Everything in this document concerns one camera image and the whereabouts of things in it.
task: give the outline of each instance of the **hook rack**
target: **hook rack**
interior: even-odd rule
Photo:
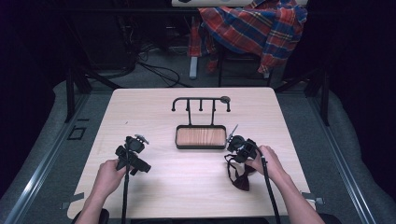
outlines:
[[[179,97],[172,103],[172,111],[176,111],[176,102],[185,100],[186,111],[189,113],[189,124],[178,125],[176,134],[176,145],[179,149],[224,149],[226,141],[226,128],[223,125],[214,125],[216,101],[227,104],[227,112],[230,112],[230,97]],[[212,121],[210,125],[192,125],[191,124],[191,106],[192,100],[199,101],[199,111],[203,111],[203,101],[212,101]]]

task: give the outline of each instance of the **red plaid fabric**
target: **red plaid fabric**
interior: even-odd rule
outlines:
[[[261,56],[258,72],[282,65],[301,39],[307,11],[295,0],[254,0],[244,8],[199,8],[202,22],[191,27],[188,54],[216,55],[213,38],[236,53]]]

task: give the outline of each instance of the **rectangular tray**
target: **rectangular tray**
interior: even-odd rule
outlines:
[[[224,149],[226,139],[223,125],[178,125],[175,143],[179,149]]]

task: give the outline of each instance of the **wooden table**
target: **wooden table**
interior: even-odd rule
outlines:
[[[297,188],[310,192],[301,164],[280,110],[270,88],[191,88],[191,89],[120,89],[113,92],[91,154],[79,180],[76,194],[91,192],[99,164],[116,159],[115,150],[125,137],[142,134],[149,145],[139,158],[152,167],[148,173],[131,176],[128,190],[127,217],[262,217],[274,211],[259,173],[249,177],[250,191],[234,187],[227,176],[226,149],[177,149],[176,128],[188,124],[185,102],[177,97],[231,98],[231,112],[217,103],[214,124],[224,125],[227,136],[236,124],[236,135],[254,140],[257,145],[271,146]],[[191,101],[192,124],[210,124],[212,102]],[[282,197],[273,185],[280,215],[286,215]],[[121,217],[123,181],[111,194],[104,208],[110,217]],[[84,200],[71,203],[67,215],[73,218]]]

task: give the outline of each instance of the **human arm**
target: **human arm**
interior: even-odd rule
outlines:
[[[109,160],[100,165],[91,194],[85,201],[76,223],[98,223],[108,195],[117,189],[126,172],[125,167],[116,170],[118,162],[119,160]]]
[[[269,178],[276,184],[282,194],[283,201],[288,210],[290,223],[324,223],[315,209],[294,185],[291,177],[283,169],[275,152],[270,147],[266,146],[260,146],[260,151],[267,161]],[[257,156],[255,160],[247,160],[246,164],[255,168],[263,175],[262,159],[260,156]]]

